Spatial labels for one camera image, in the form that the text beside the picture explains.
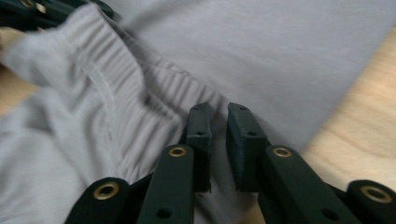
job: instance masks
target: screw hole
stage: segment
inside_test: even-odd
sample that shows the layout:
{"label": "screw hole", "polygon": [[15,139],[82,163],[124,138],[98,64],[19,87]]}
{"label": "screw hole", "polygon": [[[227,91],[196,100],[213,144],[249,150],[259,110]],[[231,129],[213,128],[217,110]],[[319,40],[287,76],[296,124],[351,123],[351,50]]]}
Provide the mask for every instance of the screw hole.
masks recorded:
{"label": "screw hole", "polygon": [[278,157],[289,157],[291,156],[291,152],[283,147],[277,147],[274,149],[274,154]]}
{"label": "screw hole", "polygon": [[169,218],[172,216],[172,211],[169,208],[161,208],[157,212],[157,217],[160,218]]}
{"label": "screw hole", "polygon": [[113,187],[107,186],[107,187],[102,188],[99,191],[99,193],[100,193],[101,196],[106,196],[107,194],[111,193],[113,190],[114,190]]}
{"label": "screw hole", "polygon": [[324,208],[321,210],[321,212],[323,216],[325,216],[327,219],[331,221],[337,221],[338,219],[340,219],[340,217],[331,209]]}
{"label": "screw hole", "polygon": [[187,154],[187,150],[182,147],[174,147],[169,150],[169,154],[173,157],[181,157]]}
{"label": "screw hole", "polygon": [[361,192],[369,199],[378,203],[391,203],[393,201],[388,193],[373,186],[363,186],[361,187]]}
{"label": "screw hole", "polygon": [[257,135],[257,133],[254,133],[254,132],[248,132],[247,134],[250,135],[250,136],[256,136]]}
{"label": "screw hole", "polygon": [[93,197],[97,200],[107,200],[114,197],[120,190],[116,182],[107,182],[99,186],[93,193]]}
{"label": "screw hole", "polygon": [[368,192],[369,194],[371,194],[373,197],[376,197],[376,198],[378,198],[378,199],[385,199],[385,198],[386,198],[386,195],[385,195],[385,194],[383,194],[382,192],[373,190],[373,189],[368,189],[367,192]]}

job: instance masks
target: wooden table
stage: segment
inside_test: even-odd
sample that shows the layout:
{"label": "wooden table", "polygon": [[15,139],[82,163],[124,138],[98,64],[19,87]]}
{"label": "wooden table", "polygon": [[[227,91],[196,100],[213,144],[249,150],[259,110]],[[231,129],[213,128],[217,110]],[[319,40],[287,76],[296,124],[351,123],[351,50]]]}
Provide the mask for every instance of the wooden table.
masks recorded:
{"label": "wooden table", "polygon": [[[3,33],[3,39],[14,36]],[[33,85],[0,68],[0,114],[33,91]],[[339,189],[355,179],[371,179],[396,190],[396,28],[303,156]],[[257,205],[243,223],[264,223]]]}

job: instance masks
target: metal bolt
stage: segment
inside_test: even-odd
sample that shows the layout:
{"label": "metal bolt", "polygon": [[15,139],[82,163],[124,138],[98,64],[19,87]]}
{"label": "metal bolt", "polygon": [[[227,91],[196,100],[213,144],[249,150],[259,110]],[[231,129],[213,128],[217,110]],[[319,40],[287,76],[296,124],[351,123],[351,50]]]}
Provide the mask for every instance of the metal bolt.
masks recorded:
{"label": "metal bolt", "polygon": [[25,7],[29,7],[29,8],[35,7],[35,2],[32,1],[32,0],[21,0],[21,3],[22,3]]}
{"label": "metal bolt", "polygon": [[376,201],[378,203],[391,203],[392,198],[384,190],[373,187],[373,186],[363,186],[361,187],[361,192],[369,199]]}
{"label": "metal bolt", "polygon": [[107,200],[114,197],[120,190],[116,182],[107,182],[95,190],[93,197],[97,200]]}
{"label": "metal bolt", "polygon": [[274,148],[273,152],[278,157],[289,157],[289,156],[291,156],[291,152],[288,151],[287,149],[283,148],[283,147]]}
{"label": "metal bolt", "polygon": [[174,147],[169,150],[169,154],[173,157],[182,157],[187,154],[187,150],[183,147]]}

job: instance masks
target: light grey cloth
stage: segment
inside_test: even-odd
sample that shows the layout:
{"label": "light grey cloth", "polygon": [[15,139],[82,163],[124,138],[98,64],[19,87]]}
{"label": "light grey cloth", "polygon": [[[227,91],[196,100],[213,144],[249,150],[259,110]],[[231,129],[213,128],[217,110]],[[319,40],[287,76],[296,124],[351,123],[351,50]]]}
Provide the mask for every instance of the light grey cloth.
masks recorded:
{"label": "light grey cloth", "polygon": [[302,150],[392,25],[395,0],[105,0],[137,40]]}
{"label": "light grey cloth", "polygon": [[196,197],[195,223],[233,223],[253,202],[235,192],[225,154],[228,101],[94,5],[58,29],[29,34],[2,61],[40,89],[0,119],[1,223],[63,223],[94,181],[132,184],[148,175],[203,102],[217,111],[216,139],[212,192]]}

